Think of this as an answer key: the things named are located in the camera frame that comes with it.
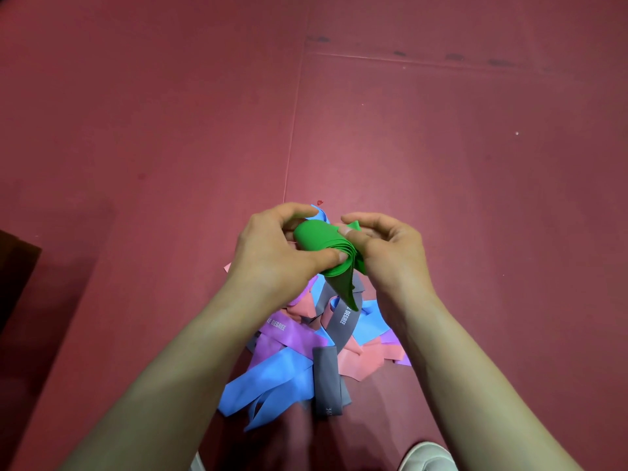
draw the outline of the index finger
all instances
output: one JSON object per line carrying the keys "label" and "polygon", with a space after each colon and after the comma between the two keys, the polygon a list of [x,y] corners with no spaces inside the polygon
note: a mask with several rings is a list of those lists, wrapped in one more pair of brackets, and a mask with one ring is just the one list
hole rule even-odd
{"label": "index finger", "polygon": [[318,210],[311,205],[304,205],[303,203],[283,203],[277,205],[270,210],[263,212],[263,215],[268,215],[272,219],[279,223],[282,228],[290,220],[295,218],[310,218],[315,217]]}
{"label": "index finger", "polygon": [[360,226],[372,228],[385,237],[389,237],[393,228],[402,225],[401,221],[383,213],[347,213],[346,215],[342,215],[340,219],[344,223],[352,223],[357,220]]}

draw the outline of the person's right forearm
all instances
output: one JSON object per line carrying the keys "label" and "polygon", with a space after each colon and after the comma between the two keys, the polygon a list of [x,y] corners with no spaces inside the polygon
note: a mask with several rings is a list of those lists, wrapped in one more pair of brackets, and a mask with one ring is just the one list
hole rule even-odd
{"label": "person's right forearm", "polygon": [[459,464],[581,469],[438,298],[411,298],[406,308],[395,332]]}

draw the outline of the red floor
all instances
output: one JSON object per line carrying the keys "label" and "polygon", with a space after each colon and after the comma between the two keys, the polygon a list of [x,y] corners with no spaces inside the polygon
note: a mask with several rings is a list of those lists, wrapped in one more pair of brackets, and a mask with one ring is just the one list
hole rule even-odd
{"label": "red floor", "polygon": [[[54,469],[224,280],[247,217],[423,232],[437,290],[585,467],[628,462],[626,0],[5,0],[0,229],[43,248],[0,337],[7,465]],[[242,356],[242,363],[247,360]],[[407,367],[208,469],[395,469]]]}

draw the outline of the purple strip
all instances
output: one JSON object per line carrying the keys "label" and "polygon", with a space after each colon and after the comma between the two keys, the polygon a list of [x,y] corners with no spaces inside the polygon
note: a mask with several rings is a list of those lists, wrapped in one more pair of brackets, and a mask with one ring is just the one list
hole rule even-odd
{"label": "purple strip", "polygon": [[381,334],[380,337],[382,339],[382,343],[393,343],[395,345],[401,345],[401,342],[399,341],[399,339],[397,339],[397,336],[394,334],[392,329],[388,329],[386,332]]}
{"label": "purple strip", "polygon": [[396,360],[394,363],[400,365],[409,365],[410,367],[412,367],[412,364],[410,363],[410,359],[408,358],[407,354],[403,356],[401,360]]}
{"label": "purple strip", "polygon": [[303,292],[302,292],[301,294],[299,294],[299,295],[297,296],[297,298],[296,298],[294,301],[290,301],[290,302],[288,303],[288,307],[296,306],[296,305],[299,303],[299,301],[300,301],[301,299],[303,299],[303,296],[312,290],[312,286],[314,285],[314,283],[316,283],[317,277],[318,277],[318,276],[314,276],[314,277],[312,277],[312,278],[310,279],[310,282],[309,282],[309,283],[308,283],[308,285],[305,287],[305,289],[303,290]]}
{"label": "purple strip", "polygon": [[327,345],[325,337],[319,336],[307,325],[298,324],[279,311],[271,315],[259,331],[262,333],[260,337],[266,334],[310,360],[314,359],[312,348]]}
{"label": "purple strip", "polygon": [[257,338],[257,343],[255,343],[255,352],[253,352],[253,358],[251,359],[251,363],[249,364],[249,368],[247,370],[252,369],[257,364],[261,364],[268,357],[279,352],[283,347],[284,346],[280,341],[274,340],[266,334],[260,334]]}

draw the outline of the rolled green band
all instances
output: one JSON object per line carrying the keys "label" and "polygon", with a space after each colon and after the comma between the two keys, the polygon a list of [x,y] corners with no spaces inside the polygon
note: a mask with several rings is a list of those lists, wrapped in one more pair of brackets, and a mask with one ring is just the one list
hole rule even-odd
{"label": "rolled green band", "polygon": [[[347,225],[349,228],[360,230],[357,221]],[[308,220],[301,223],[294,230],[294,239],[305,251],[320,251],[325,248],[334,248],[347,253],[349,258],[342,264],[322,272],[334,291],[345,301],[345,304],[357,311],[353,297],[353,271],[357,269],[366,274],[364,259],[349,240],[338,233],[338,227],[321,220]]]}

